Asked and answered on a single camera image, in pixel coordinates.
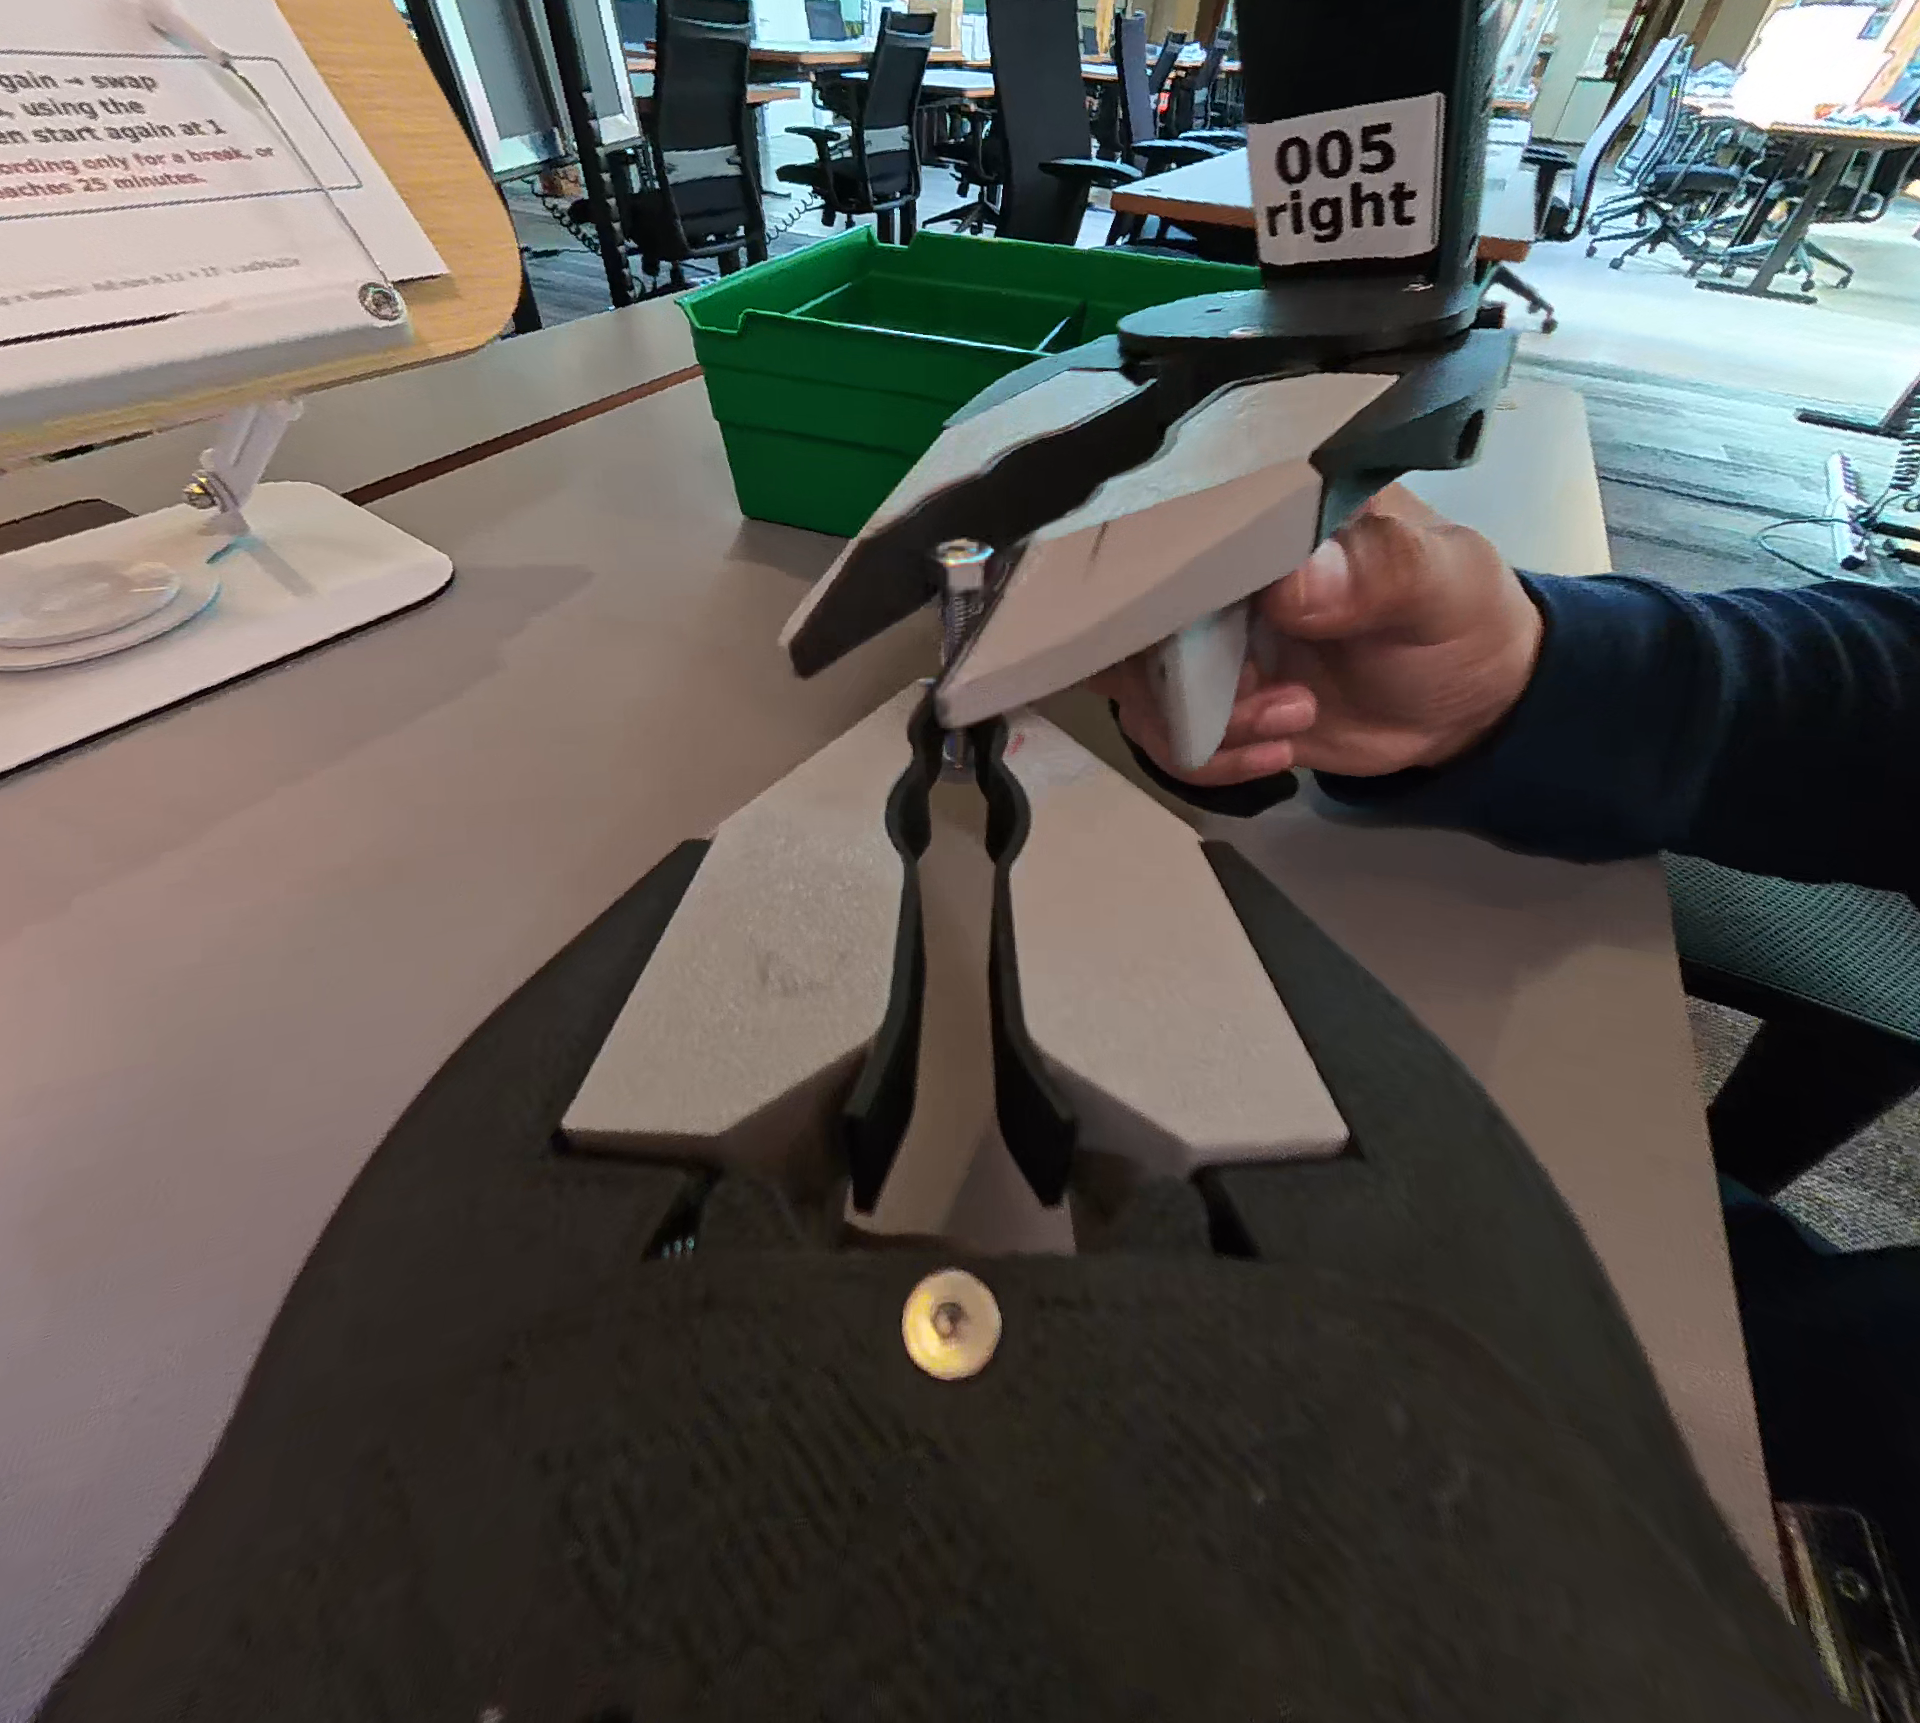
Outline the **green plastic bin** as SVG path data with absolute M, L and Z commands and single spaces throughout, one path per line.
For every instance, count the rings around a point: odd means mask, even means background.
M 870 229 L 710 280 L 681 307 L 748 519 L 857 535 L 946 421 L 1134 311 L 1253 289 L 1253 267 Z

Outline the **silver bolt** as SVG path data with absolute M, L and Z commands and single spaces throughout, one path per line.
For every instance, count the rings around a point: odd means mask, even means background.
M 972 648 L 972 637 L 981 625 L 981 617 L 990 598 L 993 598 L 993 579 L 986 575 L 986 561 L 944 564 L 942 680 L 935 687 L 935 695 L 946 683 L 946 674 L 954 671 L 954 666 Z M 972 733 L 968 729 L 950 729 L 944 710 L 942 710 L 942 718 L 944 718 L 944 780 L 958 783 L 973 771 Z

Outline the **person's right hand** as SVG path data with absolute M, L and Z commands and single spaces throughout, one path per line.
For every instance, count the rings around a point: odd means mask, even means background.
M 1495 545 L 1391 482 L 1249 600 L 1249 660 L 1205 766 L 1177 766 L 1147 656 L 1097 674 L 1091 692 L 1185 788 L 1293 767 L 1387 777 L 1449 766 L 1500 726 L 1541 637 L 1534 595 Z

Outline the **black office chair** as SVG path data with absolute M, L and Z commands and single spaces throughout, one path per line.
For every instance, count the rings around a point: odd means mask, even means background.
M 914 240 L 924 191 L 921 103 L 935 28 L 931 11 L 886 9 L 848 126 L 793 129 L 813 144 L 813 160 L 779 167 L 778 181 L 813 191 L 825 227 L 875 215 L 883 244 Z
M 1094 153 L 1078 0 L 986 0 L 986 38 L 995 101 L 978 174 L 995 192 L 993 233 L 1073 247 L 1091 191 L 1141 177 Z
M 751 118 L 751 4 L 657 0 L 652 94 L 625 235 L 649 286 L 694 263 L 731 275 L 766 261 L 758 139 Z

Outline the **person's leg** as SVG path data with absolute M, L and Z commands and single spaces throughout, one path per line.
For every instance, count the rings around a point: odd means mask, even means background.
M 1778 1499 L 1918 1516 L 1918 1247 L 1839 1252 L 1718 1177 L 1764 1461 Z

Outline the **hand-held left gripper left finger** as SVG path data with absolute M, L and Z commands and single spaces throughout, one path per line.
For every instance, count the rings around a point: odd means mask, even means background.
M 612 1022 L 560 1135 L 870 1213 L 926 1022 L 942 729 L 910 683 L 726 820 Z

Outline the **wooden top office desk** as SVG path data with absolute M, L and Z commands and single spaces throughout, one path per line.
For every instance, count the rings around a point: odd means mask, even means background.
M 1247 144 L 1202 150 L 1202 160 L 1112 191 L 1109 247 L 1191 247 L 1210 263 L 1257 263 Z

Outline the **printed instruction sheet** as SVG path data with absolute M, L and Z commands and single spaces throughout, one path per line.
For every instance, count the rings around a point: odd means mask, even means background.
M 2 340 L 440 275 L 274 0 L 2 0 Z

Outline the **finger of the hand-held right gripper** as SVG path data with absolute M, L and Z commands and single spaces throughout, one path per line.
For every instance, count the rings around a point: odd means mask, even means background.
M 1314 453 L 1398 380 L 1311 373 L 1210 392 L 1153 460 L 1029 539 L 939 687 L 942 721 L 973 729 L 1147 652 L 1166 729 L 1224 729 L 1249 598 L 1318 535 Z
M 899 625 L 939 590 L 935 549 L 972 539 L 1009 554 L 1097 488 L 1147 462 L 1188 407 L 1188 370 L 1123 370 L 1117 353 L 1022 367 L 961 404 L 848 540 L 779 632 L 810 680 Z

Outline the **person's right forearm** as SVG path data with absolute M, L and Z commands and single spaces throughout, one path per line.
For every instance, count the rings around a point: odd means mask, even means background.
M 1502 721 L 1328 799 L 1559 861 L 1680 852 L 1918 898 L 1918 595 L 1521 576 L 1546 620 Z

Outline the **dark mesh chair seat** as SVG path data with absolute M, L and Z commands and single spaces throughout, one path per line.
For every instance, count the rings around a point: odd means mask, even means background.
M 1680 983 L 1769 1022 L 1864 1030 L 1918 1051 L 1918 906 L 1845 881 L 1789 881 L 1667 856 Z

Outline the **wooden document stand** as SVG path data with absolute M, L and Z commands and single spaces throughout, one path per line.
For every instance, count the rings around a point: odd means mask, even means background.
M 451 559 L 322 482 L 273 480 L 305 395 L 489 343 L 517 252 L 393 0 L 274 0 L 444 275 L 2 340 L 2 465 L 184 437 L 184 494 L 2 554 L 2 771 L 15 774 L 431 603 Z

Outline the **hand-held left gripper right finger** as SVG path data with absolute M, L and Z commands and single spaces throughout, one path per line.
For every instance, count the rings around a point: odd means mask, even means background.
M 1195 829 L 1029 710 L 973 729 L 973 780 L 995 1118 L 1035 1198 L 1341 1154 L 1348 1125 Z

